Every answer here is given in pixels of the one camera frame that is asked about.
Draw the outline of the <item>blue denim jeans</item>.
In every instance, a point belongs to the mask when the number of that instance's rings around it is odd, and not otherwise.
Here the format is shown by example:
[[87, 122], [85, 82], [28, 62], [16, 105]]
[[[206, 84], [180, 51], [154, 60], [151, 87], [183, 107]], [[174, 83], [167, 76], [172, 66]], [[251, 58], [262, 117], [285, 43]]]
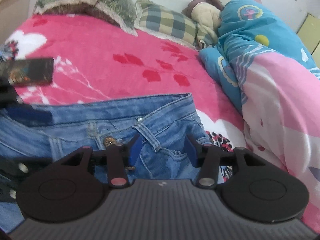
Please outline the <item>blue denim jeans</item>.
[[199, 171], [184, 150], [188, 134], [200, 144], [212, 143], [191, 94], [1, 110], [5, 158], [57, 161], [84, 145], [99, 151], [140, 135], [143, 145], [129, 180], [196, 178]]

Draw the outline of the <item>pink floral bed blanket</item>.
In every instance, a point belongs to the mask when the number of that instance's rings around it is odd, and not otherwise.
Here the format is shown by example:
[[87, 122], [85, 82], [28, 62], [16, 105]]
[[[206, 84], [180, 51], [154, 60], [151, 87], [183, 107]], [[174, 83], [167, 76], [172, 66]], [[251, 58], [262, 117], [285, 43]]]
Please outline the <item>pink floral bed blanket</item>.
[[66, 105], [151, 94], [191, 93], [209, 135], [245, 146], [244, 122], [208, 75], [196, 50], [140, 31], [138, 36], [82, 15], [33, 16], [10, 36], [17, 59], [51, 57], [53, 82], [20, 88], [25, 102]]

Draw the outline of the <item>pink and blue quilt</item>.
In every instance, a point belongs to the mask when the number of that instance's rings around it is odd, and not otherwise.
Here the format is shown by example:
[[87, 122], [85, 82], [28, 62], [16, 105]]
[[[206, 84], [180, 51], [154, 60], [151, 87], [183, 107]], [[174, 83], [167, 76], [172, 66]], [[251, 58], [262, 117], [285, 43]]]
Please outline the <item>pink and blue quilt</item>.
[[217, 45], [200, 51], [208, 74], [245, 122], [255, 154], [308, 188], [303, 222], [319, 230], [319, 68], [303, 42], [254, 0], [221, 12]]

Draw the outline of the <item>plaid checked pillow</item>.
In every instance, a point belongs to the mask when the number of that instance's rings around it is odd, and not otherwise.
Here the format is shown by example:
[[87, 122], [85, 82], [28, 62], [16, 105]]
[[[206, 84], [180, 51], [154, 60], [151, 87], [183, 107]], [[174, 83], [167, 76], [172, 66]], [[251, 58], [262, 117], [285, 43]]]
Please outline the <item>plaid checked pillow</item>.
[[180, 12], [150, 0], [136, 0], [135, 28], [185, 47], [203, 49], [214, 44], [210, 34]]

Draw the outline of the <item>black smartphone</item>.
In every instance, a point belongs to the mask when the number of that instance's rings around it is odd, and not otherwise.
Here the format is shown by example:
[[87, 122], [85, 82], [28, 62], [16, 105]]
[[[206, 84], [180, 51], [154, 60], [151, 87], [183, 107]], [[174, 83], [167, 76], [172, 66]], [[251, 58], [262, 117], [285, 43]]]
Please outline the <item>black smartphone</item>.
[[1, 78], [13, 86], [42, 86], [52, 83], [54, 59], [35, 58], [1, 62]]

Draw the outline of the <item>beige brown fleece garment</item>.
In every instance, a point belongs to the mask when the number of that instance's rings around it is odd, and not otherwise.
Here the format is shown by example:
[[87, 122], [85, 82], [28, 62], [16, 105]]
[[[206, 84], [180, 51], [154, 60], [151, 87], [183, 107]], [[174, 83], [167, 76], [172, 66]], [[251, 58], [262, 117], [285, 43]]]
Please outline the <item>beige brown fleece garment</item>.
[[217, 31], [224, 6], [220, 0], [192, 0], [182, 14], [204, 27]]

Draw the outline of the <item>green fringed pillow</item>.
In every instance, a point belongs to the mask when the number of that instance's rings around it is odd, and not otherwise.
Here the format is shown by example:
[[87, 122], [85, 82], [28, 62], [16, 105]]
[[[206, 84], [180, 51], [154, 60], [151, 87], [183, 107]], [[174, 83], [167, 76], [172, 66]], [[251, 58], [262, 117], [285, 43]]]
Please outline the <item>green fringed pillow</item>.
[[83, 14], [119, 26], [137, 36], [136, 8], [132, 0], [37, 0], [34, 15]]

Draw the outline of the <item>light green wardrobe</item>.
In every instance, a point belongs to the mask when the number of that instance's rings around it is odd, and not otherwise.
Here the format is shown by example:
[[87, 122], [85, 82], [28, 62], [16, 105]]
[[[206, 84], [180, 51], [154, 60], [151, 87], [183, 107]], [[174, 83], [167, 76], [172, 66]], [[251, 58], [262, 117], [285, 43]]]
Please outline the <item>light green wardrobe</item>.
[[297, 35], [304, 43], [310, 54], [314, 52], [319, 44], [319, 31], [319, 19], [311, 14], [308, 14], [298, 30]]

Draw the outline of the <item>wooden bedside cabinet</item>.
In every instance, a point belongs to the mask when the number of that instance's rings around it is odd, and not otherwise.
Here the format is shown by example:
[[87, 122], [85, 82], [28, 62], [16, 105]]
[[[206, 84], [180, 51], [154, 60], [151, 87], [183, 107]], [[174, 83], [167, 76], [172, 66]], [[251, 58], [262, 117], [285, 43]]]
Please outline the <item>wooden bedside cabinet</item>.
[[28, 18], [29, 3], [30, 0], [1, 0], [1, 43]]

